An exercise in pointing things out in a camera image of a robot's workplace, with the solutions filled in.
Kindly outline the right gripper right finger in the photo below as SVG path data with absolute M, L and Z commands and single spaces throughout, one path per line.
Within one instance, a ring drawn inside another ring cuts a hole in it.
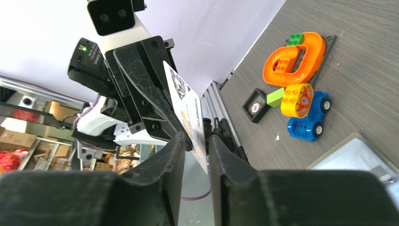
M 217 226 L 396 226 L 382 183 L 355 170 L 256 170 L 209 139 Z

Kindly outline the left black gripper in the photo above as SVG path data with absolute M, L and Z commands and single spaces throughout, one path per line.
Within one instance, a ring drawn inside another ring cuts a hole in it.
M 105 59 L 133 133 L 145 129 L 162 141 L 176 135 L 187 138 L 174 113 L 163 66 L 174 64 L 170 46 L 160 36 L 109 50 Z

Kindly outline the white printed credit card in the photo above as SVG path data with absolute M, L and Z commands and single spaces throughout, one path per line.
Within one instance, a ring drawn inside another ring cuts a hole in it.
M 174 113 L 192 142 L 192 154 L 207 172 L 206 142 L 199 95 L 163 61 Z

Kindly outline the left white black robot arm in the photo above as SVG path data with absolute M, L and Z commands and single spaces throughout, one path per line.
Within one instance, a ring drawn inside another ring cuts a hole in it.
M 169 49 L 161 37 L 151 37 L 103 54 L 99 46 L 81 38 L 68 65 L 68 78 L 97 93 L 73 137 L 92 146 L 112 149 L 125 145 L 122 126 L 133 134 L 169 141 L 183 127 L 171 104 L 165 66 Z

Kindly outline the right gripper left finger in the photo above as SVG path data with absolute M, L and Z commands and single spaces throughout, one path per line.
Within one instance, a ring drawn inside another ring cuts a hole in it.
M 0 177 L 3 226 L 175 226 L 186 151 L 177 133 L 128 172 L 13 171 Z

